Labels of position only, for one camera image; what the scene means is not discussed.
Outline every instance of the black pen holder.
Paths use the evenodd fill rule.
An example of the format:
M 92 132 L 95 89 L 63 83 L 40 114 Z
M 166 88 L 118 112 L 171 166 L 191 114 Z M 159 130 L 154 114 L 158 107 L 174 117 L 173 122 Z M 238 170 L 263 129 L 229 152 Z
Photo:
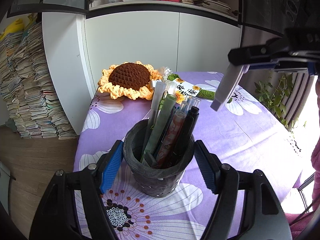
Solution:
M 165 197 L 175 190 L 193 158 L 194 138 L 190 138 L 188 148 L 177 165 L 167 169 L 149 168 L 140 163 L 147 124 L 148 120 L 142 120 L 127 133 L 123 155 L 141 191 L 152 197 Z

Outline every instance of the green plant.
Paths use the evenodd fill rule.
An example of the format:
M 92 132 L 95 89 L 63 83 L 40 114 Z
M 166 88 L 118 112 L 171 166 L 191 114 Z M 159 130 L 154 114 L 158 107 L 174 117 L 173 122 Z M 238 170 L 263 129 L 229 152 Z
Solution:
M 255 92 L 257 93 L 257 100 L 262 103 L 272 114 L 275 114 L 277 119 L 288 128 L 288 122 L 283 118 L 287 114 L 287 109 L 282 103 L 285 96 L 289 97 L 292 93 L 292 74 L 284 74 L 279 79 L 278 86 L 274 89 L 273 85 L 269 82 L 271 77 L 267 81 L 259 81 L 259 84 L 254 83 L 256 86 Z

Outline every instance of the table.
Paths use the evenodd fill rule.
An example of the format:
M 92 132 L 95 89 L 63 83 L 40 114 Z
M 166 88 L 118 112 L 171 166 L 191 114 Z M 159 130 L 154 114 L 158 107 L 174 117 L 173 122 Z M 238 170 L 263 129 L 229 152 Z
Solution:
M 194 85 L 215 91 L 223 75 L 217 72 L 183 72 L 180 77 Z M 201 139 L 209 152 L 236 170 L 262 170 L 280 201 L 283 201 L 302 170 L 299 149 L 283 125 L 247 91 L 237 86 L 232 102 L 219 112 L 209 100 L 200 103 L 195 140 Z M 110 99 L 97 93 L 84 122 L 75 157 L 74 171 L 96 163 L 117 139 L 123 139 L 133 125 L 147 118 L 151 102 L 125 97 Z M 229 237 L 237 234 L 244 192 L 238 192 Z M 116 233 L 125 239 L 200 239 L 212 213 L 217 196 L 205 186 L 193 158 L 175 191 L 165 198 L 140 192 L 130 168 L 123 161 L 113 187 L 103 196 Z M 82 232 L 90 237 L 84 217 L 81 193 L 76 203 Z M 121 205 L 128 208 L 130 219 Z

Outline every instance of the screw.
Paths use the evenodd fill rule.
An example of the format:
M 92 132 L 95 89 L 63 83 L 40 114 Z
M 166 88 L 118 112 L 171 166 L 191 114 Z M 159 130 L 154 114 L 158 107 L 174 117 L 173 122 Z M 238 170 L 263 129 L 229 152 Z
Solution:
M 256 172 L 259 176 L 263 176 L 263 172 L 260 170 L 255 170 L 254 172 Z
M 63 174 L 63 170 L 57 170 L 56 171 L 56 175 L 57 176 L 62 176 L 62 174 Z
M 88 165 L 88 169 L 91 171 L 94 171 L 97 168 L 97 165 L 95 163 L 91 163 Z
M 231 169 L 231 166 L 230 166 L 229 164 L 223 163 L 223 164 L 221 165 L 221 168 L 224 169 L 224 170 L 226 170 L 226 171 L 228 171 L 228 170 Z

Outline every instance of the brown crochet center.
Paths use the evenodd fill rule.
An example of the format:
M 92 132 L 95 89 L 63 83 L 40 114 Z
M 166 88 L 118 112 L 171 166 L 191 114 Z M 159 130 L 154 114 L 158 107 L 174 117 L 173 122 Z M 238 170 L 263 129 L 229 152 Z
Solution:
M 149 70 L 140 64 L 125 63 L 116 67 L 109 77 L 109 82 L 114 86 L 132 88 L 136 91 L 150 82 Z

